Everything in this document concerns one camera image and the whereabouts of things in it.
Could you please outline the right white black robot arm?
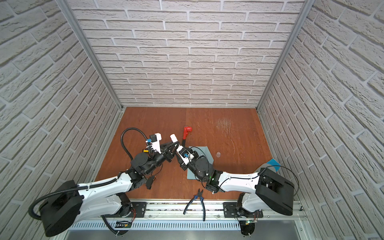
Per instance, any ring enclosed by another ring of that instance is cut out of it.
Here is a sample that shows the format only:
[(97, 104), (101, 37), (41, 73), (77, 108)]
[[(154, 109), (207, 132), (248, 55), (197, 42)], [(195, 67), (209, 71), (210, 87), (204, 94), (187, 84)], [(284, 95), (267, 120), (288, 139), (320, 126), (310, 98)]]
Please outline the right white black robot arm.
[(179, 146), (176, 153), (181, 167), (189, 169), (196, 179), (205, 183), (206, 190), (241, 192), (237, 202), (239, 215), (247, 217), (264, 209), (285, 216), (293, 214), (295, 185), (273, 172), (271, 166), (251, 174), (231, 174), (215, 170), (206, 156), (200, 156), (191, 148)]

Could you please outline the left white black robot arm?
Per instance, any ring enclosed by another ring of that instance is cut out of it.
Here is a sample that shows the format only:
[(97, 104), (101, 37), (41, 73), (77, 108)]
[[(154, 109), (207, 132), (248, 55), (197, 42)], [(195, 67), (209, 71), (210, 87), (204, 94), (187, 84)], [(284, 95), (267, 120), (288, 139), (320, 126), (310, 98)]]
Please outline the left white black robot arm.
[(67, 181), (55, 192), (37, 198), (29, 206), (29, 216), (41, 221), (45, 235), (53, 237), (83, 220), (135, 214), (137, 211), (126, 193), (141, 186), (151, 189), (155, 169), (165, 161), (171, 162), (177, 149), (186, 142), (179, 142), (175, 135), (171, 135), (169, 143), (161, 144), (161, 139), (159, 133), (145, 137), (148, 153), (129, 155), (130, 168), (115, 177), (83, 184)]

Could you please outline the grey blue work glove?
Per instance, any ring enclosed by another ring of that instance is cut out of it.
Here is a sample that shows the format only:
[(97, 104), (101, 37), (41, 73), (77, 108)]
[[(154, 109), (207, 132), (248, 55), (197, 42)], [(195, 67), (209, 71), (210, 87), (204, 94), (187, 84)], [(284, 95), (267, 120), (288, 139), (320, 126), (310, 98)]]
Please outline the grey blue work glove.
[(277, 173), (278, 170), (281, 168), (281, 164), (279, 164), (275, 159), (271, 159), (267, 163), (262, 164), (260, 167), (258, 167), (255, 170), (255, 172), (261, 172), (264, 168), (267, 168), (267, 169)]

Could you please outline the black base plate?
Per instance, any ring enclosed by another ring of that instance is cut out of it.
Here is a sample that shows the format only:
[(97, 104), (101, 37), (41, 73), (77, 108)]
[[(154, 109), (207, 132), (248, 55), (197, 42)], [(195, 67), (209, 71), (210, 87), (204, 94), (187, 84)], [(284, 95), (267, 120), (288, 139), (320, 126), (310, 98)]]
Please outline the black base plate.
[(225, 218), (263, 218), (264, 214), (262, 210), (257, 210), (253, 213), (244, 210), (242, 207), (238, 207), (235, 202), (224, 202), (224, 217)]
[(122, 205), (118, 212), (118, 216), (122, 218), (143, 218), (146, 213), (147, 202), (131, 202), (129, 204)]

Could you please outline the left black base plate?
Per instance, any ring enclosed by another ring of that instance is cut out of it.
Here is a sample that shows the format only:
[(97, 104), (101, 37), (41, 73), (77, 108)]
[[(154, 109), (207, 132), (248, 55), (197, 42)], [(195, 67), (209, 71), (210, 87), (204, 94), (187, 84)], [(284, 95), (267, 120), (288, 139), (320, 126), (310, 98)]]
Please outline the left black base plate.
[(122, 218), (143, 218), (146, 213), (147, 202), (131, 202), (129, 204), (122, 205), (118, 212), (118, 216)]

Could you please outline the aluminium frame rail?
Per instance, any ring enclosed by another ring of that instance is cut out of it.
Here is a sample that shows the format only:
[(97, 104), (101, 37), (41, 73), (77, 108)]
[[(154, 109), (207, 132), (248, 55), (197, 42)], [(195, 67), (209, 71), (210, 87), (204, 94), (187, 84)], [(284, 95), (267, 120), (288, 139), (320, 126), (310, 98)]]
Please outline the aluminium frame rail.
[[(189, 208), (184, 211), (189, 200), (166, 200), (166, 199), (131, 199), (131, 202), (147, 202), (146, 213), (143, 218), (136, 220), (202, 220), (203, 207), (200, 200), (194, 201)], [(246, 218), (225, 218), (224, 217), (224, 202), (235, 202), (236, 200), (204, 200), (206, 209), (206, 221), (209, 220), (243, 220)], [(307, 220), (308, 216), (305, 213), (299, 201), (294, 202), (294, 211), (291, 216), (279, 214), (270, 209), (263, 209), (263, 218), (248, 220), (266, 221), (266, 220)]]

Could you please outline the small black clip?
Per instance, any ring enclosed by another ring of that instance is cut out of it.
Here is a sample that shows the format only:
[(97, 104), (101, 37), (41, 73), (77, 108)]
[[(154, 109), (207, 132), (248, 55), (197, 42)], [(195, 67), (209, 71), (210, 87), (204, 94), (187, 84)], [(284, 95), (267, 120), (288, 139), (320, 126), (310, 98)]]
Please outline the small black clip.
[(147, 181), (146, 181), (146, 188), (147, 188), (148, 190), (151, 190), (152, 185), (153, 185), (155, 179), (156, 179), (156, 176), (151, 176), (151, 177), (149, 177), (149, 178), (147, 179)]

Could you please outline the red black pipe wrench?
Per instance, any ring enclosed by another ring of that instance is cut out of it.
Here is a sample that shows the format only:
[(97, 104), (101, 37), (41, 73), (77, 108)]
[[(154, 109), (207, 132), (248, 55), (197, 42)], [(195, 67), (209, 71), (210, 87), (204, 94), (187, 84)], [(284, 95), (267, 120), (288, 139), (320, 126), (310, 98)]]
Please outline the red black pipe wrench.
[(192, 127), (185, 126), (183, 130), (183, 139), (182, 139), (182, 146), (184, 147), (186, 145), (186, 138), (188, 134), (192, 131)]

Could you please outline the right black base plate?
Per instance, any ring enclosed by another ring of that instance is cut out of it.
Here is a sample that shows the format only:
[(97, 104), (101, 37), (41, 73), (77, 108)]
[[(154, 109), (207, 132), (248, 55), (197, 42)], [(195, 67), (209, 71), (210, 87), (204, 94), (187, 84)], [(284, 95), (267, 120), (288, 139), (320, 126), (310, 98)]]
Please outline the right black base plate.
[(242, 207), (238, 207), (235, 202), (224, 202), (224, 217), (225, 218), (263, 218), (264, 214), (262, 210), (257, 210), (253, 213), (244, 210)]

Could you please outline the white glue stick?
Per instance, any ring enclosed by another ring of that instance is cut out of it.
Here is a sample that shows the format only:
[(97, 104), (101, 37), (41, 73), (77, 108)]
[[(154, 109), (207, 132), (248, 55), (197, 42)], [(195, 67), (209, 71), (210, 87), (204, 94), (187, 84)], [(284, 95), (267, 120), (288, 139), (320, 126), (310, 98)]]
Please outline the white glue stick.
[(175, 149), (177, 149), (180, 146), (180, 141), (178, 140), (175, 134), (170, 135), (170, 138), (172, 140), (173, 146), (175, 147)]

